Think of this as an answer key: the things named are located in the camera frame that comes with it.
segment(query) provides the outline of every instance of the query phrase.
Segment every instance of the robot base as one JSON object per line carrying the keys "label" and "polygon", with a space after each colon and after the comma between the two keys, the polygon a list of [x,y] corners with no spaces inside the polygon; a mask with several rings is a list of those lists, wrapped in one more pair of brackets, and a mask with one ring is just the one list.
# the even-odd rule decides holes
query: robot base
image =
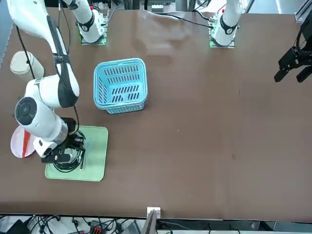
{"label": "robot base", "polygon": [[218,18],[216,16],[214,16],[212,19],[213,19],[213,21],[209,22],[209,26],[214,27],[214,29],[209,29],[209,47],[211,47],[211,48],[215,48],[215,47],[220,48],[221,47],[221,48],[234,49],[235,48],[235,33],[236,33],[236,31],[234,32],[233,40],[229,45],[227,45],[227,46],[219,45],[213,38],[213,34],[215,33],[215,29],[216,29],[217,24],[218,24]]}
{"label": "robot base", "polygon": [[81,44],[82,45],[105,45],[106,44],[106,39],[107,39],[107,30],[108,30],[108,16],[107,15],[103,15],[103,13],[99,13],[98,14],[98,20],[99,20],[99,24],[101,27],[101,30],[103,31],[103,35],[96,40],[95,42],[87,42],[83,36],[81,35]]}

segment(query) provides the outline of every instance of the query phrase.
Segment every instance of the table surface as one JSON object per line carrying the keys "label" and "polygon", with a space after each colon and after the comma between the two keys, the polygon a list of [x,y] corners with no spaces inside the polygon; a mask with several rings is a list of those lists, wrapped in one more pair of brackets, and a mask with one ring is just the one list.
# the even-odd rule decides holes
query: table surface
{"label": "table surface", "polygon": [[[57,9],[49,12],[57,19]],[[293,15],[242,15],[235,49],[209,48],[207,28],[144,11],[116,11],[107,44],[82,46],[67,18],[80,123],[109,131],[104,179],[46,179],[37,155],[12,155],[13,112],[25,89],[9,68],[22,50],[14,30],[0,70],[1,212],[140,217],[157,206],[170,218],[311,221],[312,80],[297,83],[299,69],[273,79],[299,30]],[[68,43],[64,17],[61,30]],[[45,75],[55,74],[47,42],[22,38]],[[144,110],[97,109],[96,65],[135,57],[147,68]],[[75,117],[72,108],[57,114]]]}

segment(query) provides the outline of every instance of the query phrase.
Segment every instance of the wire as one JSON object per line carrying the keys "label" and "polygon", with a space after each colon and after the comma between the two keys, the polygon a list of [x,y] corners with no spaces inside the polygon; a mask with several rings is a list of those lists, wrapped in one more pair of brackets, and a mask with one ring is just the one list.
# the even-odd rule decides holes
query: wire
{"label": "wire", "polygon": [[109,22],[111,20],[111,17],[113,16],[113,13],[116,11],[116,9],[113,9],[113,12],[111,13],[111,16],[109,17],[108,21]]}
{"label": "wire", "polygon": [[156,226],[159,225],[159,224],[163,224],[164,226],[166,226],[170,230],[170,232],[168,232],[166,234],[169,234],[169,233],[173,234],[173,231],[172,231],[171,227],[169,227],[167,224],[165,224],[165,223],[158,223],[158,224],[156,224]]}
{"label": "wire", "polygon": [[[57,71],[57,74],[58,74],[58,77],[59,77],[60,81],[62,81],[62,83],[63,83],[63,85],[64,85],[64,87],[65,87],[65,90],[66,90],[66,92],[67,92],[67,95],[69,95],[69,91],[68,91],[68,89],[67,89],[67,86],[65,85],[65,83],[64,83],[64,81],[63,81],[63,78],[60,76],[59,71],[58,71],[58,67],[57,67],[56,64],[55,64],[55,69],[56,69],[56,71]],[[74,107],[74,111],[75,111],[76,119],[77,119],[77,129],[74,130],[73,132],[69,133],[68,135],[70,135],[70,136],[73,135],[73,134],[75,134],[76,132],[78,132],[79,126],[80,126],[79,117],[78,117],[78,113],[77,113],[76,106],[74,105],[73,107]]]}
{"label": "wire", "polygon": [[67,54],[69,54],[69,50],[70,50],[70,27],[69,27],[69,24],[68,24],[68,20],[67,20],[67,17],[66,17],[66,14],[65,14],[65,11],[64,11],[64,8],[63,8],[63,4],[61,4],[61,7],[62,7],[62,11],[63,11],[63,14],[65,16],[65,20],[66,20],[66,23],[67,23],[67,28],[68,28],[68,34],[69,34],[69,43],[68,43],[68,49],[67,49]]}
{"label": "wire", "polygon": [[27,223],[27,227],[35,220],[36,215],[34,215],[34,217],[29,221],[29,223]]}
{"label": "wire", "polygon": [[83,219],[83,221],[85,221],[86,224],[88,224],[88,226],[91,226],[91,222],[88,222],[84,217],[81,217]]}
{"label": "wire", "polygon": [[124,224],[124,223],[127,222],[128,220],[129,220],[128,218],[125,219],[124,221],[122,221],[122,222],[120,223],[120,225]]}
{"label": "wire", "polygon": [[224,4],[217,12],[219,12],[223,7],[225,7],[226,4]]}
{"label": "wire", "polygon": [[210,18],[203,16],[203,14],[202,14],[202,13],[200,13],[199,11],[194,10],[194,12],[198,13],[198,14],[200,15],[200,17],[202,17],[204,20],[211,21],[211,20],[210,20]]}
{"label": "wire", "polygon": [[187,20],[187,19],[182,18],[182,17],[180,17],[180,16],[174,16],[174,15],[166,15],[166,16],[172,16],[172,17],[175,17],[175,18],[180,19],[180,20],[184,20],[184,21],[189,22],[189,23],[193,23],[193,24],[196,24],[196,25],[199,25],[199,26],[203,26],[203,27],[206,27],[206,28],[211,28],[211,29],[213,29],[212,26],[208,26],[208,25],[201,24],[201,23],[196,23],[196,22],[194,22],[194,21]]}
{"label": "wire", "polygon": [[148,4],[148,0],[144,0],[144,10],[147,11],[147,4]]}
{"label": "wire", "polygon": [[31,234],[33,232],[33,230],[35,229],[37,224],[39,224],[39,217],[38,217],[37,223],[34,224],[33,228],[30,230],[29,234]]}
{"label": "wire", "polygon": [[297,39],[296,39],[296,48],[298,50],[298,53],[303,55],[303,56],[310,56],[310,55],[312,55],[312,51],[303,51],[303,50],[301,50],[301,48],[299,46],[301,34],[302,34],[302,31],[300,28],[299,33],[297,35]]}
{"label": "wire", "polygon": [[198,8],[200,8],[202,5],[204,5],[206,2],[208,2],[209,0],[205,0],[201,5],[199,5],[195,10],[197,10]]}
{"label": "wire", "polygon": [[54,218],[54,217],[50,217],[50,219],[48,220],[48,217],[46,217],[46,218],[44,218],[44,220],[43,220],[43,223],[44,223],[43,230],[44,230],[45,227],[47,227],[50,234],[53,234],[53,232],[51,231],[48,222],[49,222],[52,218]]}
{"label": "wire", "polygon": [[21,36],[20,36],[20,30],[19,30],[19,28],[17,27],[17,25],[15,25],[15,26],[16,26],[16,30],[17,30],[17,32],[18,32],[18,36],[19,36],[20,43],[21,43],[21,45],[22,45],[22,47],[23,47],[23,50],[24,50],[25,55],[26,55],[26,58],[27,58],[27,63],[29,64],[29,68],[30,68],[31,75],[33,76],[33,79],[35,79],[34,71],[33,71],[33,68],[31,67],[31,63],[30,63],[30,60],[29,60],[29,57],[28,57],[27,50],[26,50],[25,45],[24,45],[24,43],[23,43],[23,40],[21,39]]}
{"label": "wire", "polygon": [[184,228],[184,229],[187,229],[187,230],[192,230],[192,229],[190,229],[190,228],[188,228],[188,227],[185,227],[185,226],[183,226],[183,225],[181,225],[181,224],[178,224],[178,223],[172,223],[172,222],[166,222],[166,221],[160,221],[160,220],[159,220],[159,222],[160,222],[160,223],[165,223],[165,224],[176,225],[176,226],[179,226],[179,227]]}
{"label": "wire", "polygon": [[72,221],[73,221],[73,224],[74,224],[74,226],[75,226],[75,228],[76,228],[77,233],[80,233],[80,231],[78,230],[78,228],[77,228],[77,226],[76,226],[76,223],[74,222],[74,217],[72,217],[72,218],[73,218]]}
{"label": "wire", "polygon": [[203,1],[203,2],[201,2],[201,0],[197,0],[197,4],[199,4],[199,5],[202,4],[202,3],[205,4],[205,2],[207,2],[207,4],[206,4],[205,7],[207,7],[207,6],[210,4],[211,0],[209,0],[209,1]]}
{"label": "wire", "polygon": [[61,5],[61,2],[60,0],[58,0],[58,28],[59,28],[59,22],[60,22],[60,5]]}
{"label": "wire", "polygon": [[78,132],[79,126],[80,126],[79,117],[78,117],[78,113],[77,113],[77,109],[76,109],[76,106],[75,106],[75,105],[74,105],[74,111],[75,111],[76,119],[77,119],[77,129],[76,129],[75,131],[73,131],[72,133],[70,133],[69,135],[73,135],[73,134],[75,134],[76,132]]}
{"label": "wire", "polygon": [[59,172],[63,173],[69,173],[72,172],[74,169],[76,169],[79,166],[79,162],[77,158],[71,162],[71,163],[53,163],[53,166],[55,169],[57,169]]}

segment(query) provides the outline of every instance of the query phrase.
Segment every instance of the plastic basket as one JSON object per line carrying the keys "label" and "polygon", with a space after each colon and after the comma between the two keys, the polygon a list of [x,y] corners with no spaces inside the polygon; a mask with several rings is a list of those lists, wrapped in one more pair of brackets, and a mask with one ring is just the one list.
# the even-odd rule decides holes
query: plastic basket
{"label": "plastic basket", "polygon": [[142,110],[147,94],[146,67],[139,58],[102,62],[94,70],[94,103],[101,110]]}

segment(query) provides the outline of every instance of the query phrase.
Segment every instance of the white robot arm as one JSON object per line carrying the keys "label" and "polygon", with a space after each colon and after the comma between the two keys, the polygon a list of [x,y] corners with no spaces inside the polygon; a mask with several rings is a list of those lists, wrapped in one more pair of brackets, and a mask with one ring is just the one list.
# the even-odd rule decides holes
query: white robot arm
{"label": "white robot arm", "polygon": [[[53,110],[74,106],[79,97],[79,86],[59,28],[48,15],[44,0],[7,2],[16,26],[30,35],[45,39],[53,53],[57,74],[28,82],[25,96],[15,108],[17,122],[37,137],[34,147],[40,157],[44,158],[65,142],[71,134],[69,128],[73,132],[75,130],[75,127],[72,129],[73,126],[69,127],[64,121],[67,118],[60,118]],[[96,20],[99,14],[91,11],[87,0],[77,1],[77,4],[75,0],[65,2],[74,11],[86,41],[94,42],[103,35],[100,20]]]}
{"label": "white robot arm", "polygon": [[218,24],[213,35],[213,39],[217,44],[221,46],[231,44],[243,10],[241,0],[227,0],[224,13],[219,16]]}

